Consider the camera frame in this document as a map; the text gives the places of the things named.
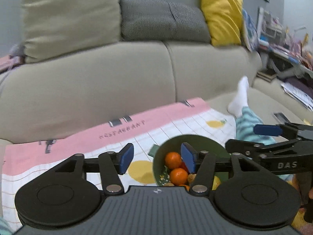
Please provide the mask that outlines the white sock right foot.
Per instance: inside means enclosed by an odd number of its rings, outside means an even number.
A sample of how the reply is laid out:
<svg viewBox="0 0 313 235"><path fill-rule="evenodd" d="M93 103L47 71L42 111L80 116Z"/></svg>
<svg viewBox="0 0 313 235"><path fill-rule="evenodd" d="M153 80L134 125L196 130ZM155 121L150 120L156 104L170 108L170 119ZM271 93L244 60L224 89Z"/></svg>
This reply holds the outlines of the white sock right foot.
<svg viewBox="0 0 313 235"><path fill-rule="evenodd" d="M239 118L242 116L242 109L248 107L248 90L249 81L246 76L243 76L237 85L237 93L233 100L228 104L227 111L234 116Z"/></svg>

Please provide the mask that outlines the grey houndstooth cushion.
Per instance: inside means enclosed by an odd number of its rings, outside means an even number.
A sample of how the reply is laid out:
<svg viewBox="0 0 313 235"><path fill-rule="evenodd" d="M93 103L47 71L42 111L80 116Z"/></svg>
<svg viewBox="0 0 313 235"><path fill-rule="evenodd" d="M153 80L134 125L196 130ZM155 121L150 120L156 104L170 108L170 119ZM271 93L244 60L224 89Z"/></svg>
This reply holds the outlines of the grey houndstooth cushion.
<svg viewBox="0 0 313 235"><path fill-rule="evenodd" d="M126 41L210 43L202 11L165 0L120 0L121 35Z"/></svg>

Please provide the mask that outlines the yellow cushion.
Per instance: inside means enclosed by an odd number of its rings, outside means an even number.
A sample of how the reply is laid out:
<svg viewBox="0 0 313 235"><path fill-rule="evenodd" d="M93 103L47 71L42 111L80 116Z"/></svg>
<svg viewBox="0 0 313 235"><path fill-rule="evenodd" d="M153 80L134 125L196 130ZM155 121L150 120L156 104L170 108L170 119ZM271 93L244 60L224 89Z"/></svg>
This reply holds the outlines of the yellow cushion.
<svg viewBox="0 0 313 235"><path fill-rule="evenodd" d="M241 45L243 0L201 0L201 11L215 47Z"/></svg>

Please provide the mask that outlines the pink checkered tablecloth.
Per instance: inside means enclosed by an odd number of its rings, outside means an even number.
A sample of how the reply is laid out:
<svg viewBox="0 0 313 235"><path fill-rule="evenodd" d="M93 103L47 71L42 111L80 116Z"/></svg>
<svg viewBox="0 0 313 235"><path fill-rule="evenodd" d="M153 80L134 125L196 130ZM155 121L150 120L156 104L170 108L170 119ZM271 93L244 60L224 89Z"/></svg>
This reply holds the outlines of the pink checkered tablecloth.
<svg viewBox="0 0 313 235"><path fill-rule="evenodd" d="M183 134L208 137L220 145L236 135L232 116L220 113L200 98L145 111L95 126L65 139L14 144L5 148L2 168L3 218L12 230L21 222L14 204L16 192L26 183L76 153L96 158L103 152L134 146L130 171L122 176L130 185L153 185L151 150Z"/></svg>

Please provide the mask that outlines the cluttered side table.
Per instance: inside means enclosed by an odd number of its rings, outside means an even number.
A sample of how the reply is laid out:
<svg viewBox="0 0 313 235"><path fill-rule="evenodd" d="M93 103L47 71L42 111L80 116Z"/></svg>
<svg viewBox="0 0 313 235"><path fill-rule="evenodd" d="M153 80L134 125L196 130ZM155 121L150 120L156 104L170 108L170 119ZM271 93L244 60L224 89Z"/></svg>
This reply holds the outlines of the cluttered side table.
<svg viewBox="0 0 313 235"><path fill-rule="evenodd" d="M267 66L279 79L312 78L312 67L305 65L301 41L296 41L289 29L262 7L258 8L257 34L259 50L268 54Z"/></svg>

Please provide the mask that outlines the teal striped pyjama leg right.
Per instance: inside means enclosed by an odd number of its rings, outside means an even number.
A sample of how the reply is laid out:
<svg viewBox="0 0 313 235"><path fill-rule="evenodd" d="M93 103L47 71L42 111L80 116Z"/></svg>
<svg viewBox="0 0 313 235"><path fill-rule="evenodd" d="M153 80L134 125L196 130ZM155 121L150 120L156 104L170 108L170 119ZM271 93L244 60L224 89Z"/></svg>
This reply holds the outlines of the teal striped pyjama leg right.
<svg viewBox="0 0 313 235"><path fill-rule="evenodd" d="M263 124L263 121L249 108L242 108L242 115L236 118L236 139L240 141L262 143L264 145L275 144L271 136L257 135L254 127Z"/></svg>

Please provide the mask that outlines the red cherry tomato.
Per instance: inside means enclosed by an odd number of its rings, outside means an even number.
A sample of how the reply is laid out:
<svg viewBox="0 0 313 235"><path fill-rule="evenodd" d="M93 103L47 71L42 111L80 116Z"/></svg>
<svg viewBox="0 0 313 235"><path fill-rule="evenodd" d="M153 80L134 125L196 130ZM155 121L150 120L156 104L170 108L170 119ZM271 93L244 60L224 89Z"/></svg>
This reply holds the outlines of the red cherry tomato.
<svg viewBox="0 0 313 235"><path fill-rule="evenodd" d="M189 173L188 168L184 162L181 163L180 168L184 169L187 173Z"/></svg>

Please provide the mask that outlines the beige cushion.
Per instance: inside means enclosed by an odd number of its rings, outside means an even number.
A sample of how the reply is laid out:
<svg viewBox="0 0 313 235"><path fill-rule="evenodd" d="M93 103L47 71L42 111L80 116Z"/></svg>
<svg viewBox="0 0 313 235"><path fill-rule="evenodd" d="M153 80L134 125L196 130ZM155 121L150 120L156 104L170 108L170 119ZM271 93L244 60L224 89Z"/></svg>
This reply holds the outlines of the beige cushion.
<svg viewBox="0 0 313 235"><path fill-rule="evenodd" d="M119 0L22 0L22 35L27 63L116 43Z"/></svg>

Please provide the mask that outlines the grey plush toy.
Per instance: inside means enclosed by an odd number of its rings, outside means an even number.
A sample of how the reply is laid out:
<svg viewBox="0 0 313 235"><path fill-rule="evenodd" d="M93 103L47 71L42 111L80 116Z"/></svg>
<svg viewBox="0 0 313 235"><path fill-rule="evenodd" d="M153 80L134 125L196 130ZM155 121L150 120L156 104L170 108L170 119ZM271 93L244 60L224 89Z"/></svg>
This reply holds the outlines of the grey plush toy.
<svg viewBox="0 0 313 235"><path fill-rule="evenodd" d="M22 43L15 44L9 51L10 57L24 57L24 45Z"/></svg>

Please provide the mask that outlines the beige sofa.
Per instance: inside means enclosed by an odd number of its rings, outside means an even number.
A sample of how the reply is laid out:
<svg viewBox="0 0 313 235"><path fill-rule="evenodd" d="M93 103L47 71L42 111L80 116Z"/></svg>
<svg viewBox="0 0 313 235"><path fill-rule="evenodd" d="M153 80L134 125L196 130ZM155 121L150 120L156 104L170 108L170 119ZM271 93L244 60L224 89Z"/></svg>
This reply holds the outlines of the beige sofa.
<svg viewBox="0 0 313 235"><path fill-rule="evenodd" d="M278 80L256 77L262 62L241 46L193 42L119 42L1 74L1 139L26 143L65 138L141 111L200 97L220 112L242 76L249 105L263 121L273 114L312 121L312 112Z"/></svg>

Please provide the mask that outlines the green ceramic bowl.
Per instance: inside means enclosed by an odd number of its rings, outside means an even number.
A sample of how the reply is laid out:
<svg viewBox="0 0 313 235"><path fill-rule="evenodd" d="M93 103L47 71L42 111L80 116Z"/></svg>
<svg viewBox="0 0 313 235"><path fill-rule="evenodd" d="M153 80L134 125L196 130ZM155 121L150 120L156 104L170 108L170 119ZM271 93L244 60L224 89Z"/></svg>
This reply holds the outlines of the green ceramic bowl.
<svg viewBox="0 0 313 235"><path fill-rule="evenodd" d="M169 152L177 152L180 154L182 143L190 144L197 152L209 151L215 154L218 158L228 158L230 154L218 142L199 135L180 135L171 138L160 145L154 154L153 159L153 175L158 186L163 186L169 183L169 168L165 165L165 156Z"/></svg>

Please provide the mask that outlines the green coaster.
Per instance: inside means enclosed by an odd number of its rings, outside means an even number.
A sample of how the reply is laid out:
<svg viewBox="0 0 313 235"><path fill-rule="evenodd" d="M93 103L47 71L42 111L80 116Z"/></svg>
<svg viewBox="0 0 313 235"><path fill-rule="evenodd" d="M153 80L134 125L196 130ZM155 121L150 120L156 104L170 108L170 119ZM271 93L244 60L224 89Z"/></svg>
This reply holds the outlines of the green coaster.
<svg viewBox="0 0 313 235"><path fill-rule="evenodd" d="M159 149L159 145L156 145L156 144L152 145L152 147L150 148L148 152L148 156L154 158L158 149Z"/></svg>

